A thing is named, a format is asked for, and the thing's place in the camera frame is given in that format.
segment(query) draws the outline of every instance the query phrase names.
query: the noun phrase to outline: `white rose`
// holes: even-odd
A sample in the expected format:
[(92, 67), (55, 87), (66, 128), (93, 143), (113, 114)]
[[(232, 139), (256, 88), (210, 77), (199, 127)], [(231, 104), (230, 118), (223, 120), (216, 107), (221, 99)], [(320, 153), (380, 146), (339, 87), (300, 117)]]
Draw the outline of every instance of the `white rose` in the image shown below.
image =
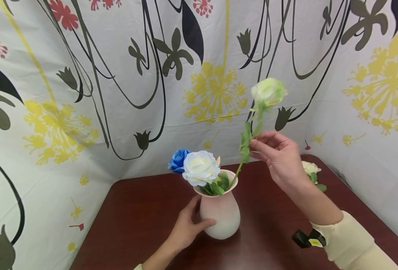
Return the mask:
[(191, 152), (184, 159), (183, 178), (192, 186), (211, 184), (220, 173), (214, 156), (207, 151)]
[(255, 103), (263, 103), (265, 108), (280, 103), (286, 95), (287, 90), (283, 87), (283, 83), (274, 78), (265, 79), (252, 87), (252, 96)]
[(310, 175), (312, 173), (318, 173), (319, 171), (321, 171), (321, 168), (318, 168), (316, 164), (314, 163), (310, 163), (307, 161), (302, 161), (302, 166), (304, 167), (304, 171)]

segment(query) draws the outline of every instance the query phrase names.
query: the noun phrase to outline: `vase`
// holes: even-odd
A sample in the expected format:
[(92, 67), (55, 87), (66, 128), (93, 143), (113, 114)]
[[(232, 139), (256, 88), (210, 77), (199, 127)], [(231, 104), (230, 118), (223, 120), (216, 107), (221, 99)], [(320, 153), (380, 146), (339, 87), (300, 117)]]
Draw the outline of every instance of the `vase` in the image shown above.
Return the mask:
[(194, 187), (196, 193), (202, 195), (200, 203), (200, 217), (203, 219), (214, 219), (216, 225), (205, 230), (209, 236), (215, 239), (227, 239), (232, 236), (239, 228), (241, 215), (238, 204), (232, 194), (232, 190), (238, 184), (238, 177), (234, 179), (235, 174), (232, 171), (221, 170), (227, 173), (229, 181), (234, 181), (231, 188), (222, 196), (210, 196), (204, 194), (200, 187)]

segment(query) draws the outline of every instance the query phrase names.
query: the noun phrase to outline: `sleeve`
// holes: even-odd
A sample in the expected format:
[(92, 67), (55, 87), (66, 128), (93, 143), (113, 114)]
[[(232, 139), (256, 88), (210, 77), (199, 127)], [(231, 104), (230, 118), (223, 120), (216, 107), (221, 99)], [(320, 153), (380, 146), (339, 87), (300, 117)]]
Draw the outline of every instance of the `sleeve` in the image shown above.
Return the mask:
[(140, 265), (136, 266), (136, 268), (135, 268), (135, 269), (133, 269), (133, 270), (142, 270), (142, 264), (140, 264)]
[(398, 266), (375, 244), (373, 237), (355, 218), (343, 211), (343, 219), (333, 225), (313, 228), (326, 239), (328, 259), (342, 270), (398, 270)]

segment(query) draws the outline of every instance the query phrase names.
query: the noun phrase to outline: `patterned curtain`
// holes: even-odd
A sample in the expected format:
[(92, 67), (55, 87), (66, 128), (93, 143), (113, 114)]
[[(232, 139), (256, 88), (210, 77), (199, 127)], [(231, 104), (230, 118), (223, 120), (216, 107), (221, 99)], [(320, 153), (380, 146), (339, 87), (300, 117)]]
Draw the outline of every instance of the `patterned curtain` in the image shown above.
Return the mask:
[(114, 181), (178, 148), (238, 163), (268, 77), (264, 127), (398, 234), (398, 0), (0, 0), (0, 270), (68, 269)]

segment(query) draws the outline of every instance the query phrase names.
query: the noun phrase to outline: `left hand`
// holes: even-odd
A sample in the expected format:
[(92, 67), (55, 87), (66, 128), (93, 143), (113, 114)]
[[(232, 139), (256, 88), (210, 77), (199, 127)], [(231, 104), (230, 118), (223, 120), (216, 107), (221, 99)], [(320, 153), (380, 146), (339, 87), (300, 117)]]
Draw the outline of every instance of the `left hand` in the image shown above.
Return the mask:
[(167, 239), (167, 244), (178, 251), (187, 248), (196, 236), (206, 228), (216, 224), (214, 219), (205, 219), (198, 224), (194, 224), (192, 216), (197, 212), (197, 205), (200, 203), (201, 196), (194, 196), (189, 204), (181, 210), (177, 222)]

